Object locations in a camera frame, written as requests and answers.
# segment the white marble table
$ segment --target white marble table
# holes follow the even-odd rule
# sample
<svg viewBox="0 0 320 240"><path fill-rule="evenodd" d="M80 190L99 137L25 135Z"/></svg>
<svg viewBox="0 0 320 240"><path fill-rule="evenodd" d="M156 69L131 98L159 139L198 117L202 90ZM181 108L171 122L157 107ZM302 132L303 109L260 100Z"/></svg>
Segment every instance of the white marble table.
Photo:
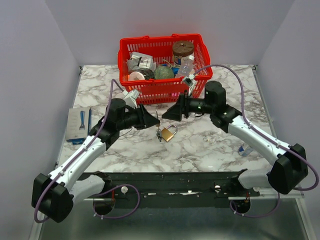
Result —
<svg viewBox="0 0 320 240"><path fill-rule="evenodd" d="M271 133L251 67L247 65L231 67L239 74L244 85L246 116L255 125ZM221 82L226 89L227 103L240 110L241 95L236 78L231 72L221 67L215 67L213 72L212 80ZM73 107L91 107L93 126L105 114L111 79L119 81L116 65L83 68ZM122 97L118 88L113 91L113 97ZM157 108L162 127L170 124L178 126L178 133L170 142L158 141L156 127L144 130L133 129L121 136L107 152L98 157L86 172L213 172L268 167L268 162L255 151L247 157L241 157L237 150L242 141L215 127L207 115L197 118L191 115L182 122L161 119L161 115L170 106L172 103L146 106L154 116ZM78 148L79 145L65 142L59 165Z"/></svg>

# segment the wall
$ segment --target wall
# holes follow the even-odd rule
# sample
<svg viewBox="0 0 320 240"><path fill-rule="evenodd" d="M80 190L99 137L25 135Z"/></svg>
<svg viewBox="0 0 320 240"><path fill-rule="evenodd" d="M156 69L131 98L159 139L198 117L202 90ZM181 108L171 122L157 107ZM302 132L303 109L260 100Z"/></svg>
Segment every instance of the wall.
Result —
<svg viewBox="0 0 320 240"><path fill-rule="evenodd" d="M279 138L300 143L320 171L320 1L296 0L259 63L257 74ZM303 181L314 183L314 175ZM305 192L308 212L320 239L320 187Z"/></svg>
<svg viewBox="0 0 320 240"><path fill-rule="evenodd" d="M54 168L79 67L43 0L1 1L0 239L25 240L34 178Z"/></svg>
<svg viewBox="0 0 320 240"><path fill-rule="evenodd" d="M257 64L294 0L46 0L76 60L115 64L119 40L200 33L212 63Z"/></svg>

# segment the screw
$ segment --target screw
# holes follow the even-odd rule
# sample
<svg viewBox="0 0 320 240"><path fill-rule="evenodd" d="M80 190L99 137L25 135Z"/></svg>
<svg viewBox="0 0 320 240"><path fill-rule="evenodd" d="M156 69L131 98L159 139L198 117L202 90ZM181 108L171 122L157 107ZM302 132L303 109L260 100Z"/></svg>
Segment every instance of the screw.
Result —
<svg viewBox="0 0 320 240"><path fill-rule="evenodd" d="M123 186L123 187L121 188L121 192L122 192L123 194L126 194L126 193L128 192L128 188L127 188L126 186Z"/></svg>

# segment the padlock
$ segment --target padlock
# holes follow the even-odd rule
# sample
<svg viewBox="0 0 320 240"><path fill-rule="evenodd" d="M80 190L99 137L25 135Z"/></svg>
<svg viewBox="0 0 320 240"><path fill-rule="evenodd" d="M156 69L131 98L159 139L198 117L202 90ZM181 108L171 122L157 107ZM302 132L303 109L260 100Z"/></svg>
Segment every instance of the padlock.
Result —
<svg viewBox="0 0 320 240"><path fill-rule="evenodd" d="M169 131L169 128L175 128L175 132ZM169 125L166 128L162 129L161 135L166 142L169 142L177 132L178 132L178 127L176 125Z"/></svg>

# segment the water bottle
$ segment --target water bottle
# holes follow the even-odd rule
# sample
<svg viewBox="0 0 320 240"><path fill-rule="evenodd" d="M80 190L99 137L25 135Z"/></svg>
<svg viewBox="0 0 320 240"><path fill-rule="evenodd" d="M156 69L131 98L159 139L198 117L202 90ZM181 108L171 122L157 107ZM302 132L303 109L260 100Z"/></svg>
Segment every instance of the water bottle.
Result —
<svg viewBox="0 0 320 240"><path fill-rule="evenodd" d="M254 149L245 142L239 147L238 153L242 157L248 156Z"/></svg>
<svg viewBox="0 0 320 240"><path fill-rule="evenodd" d="M176 79L180 77L187 77L190 75L192 69L194 69L194 60L195 57L190 55L186 60L183 61L180 69L178 70L177 75L175 76Z"/></svg>

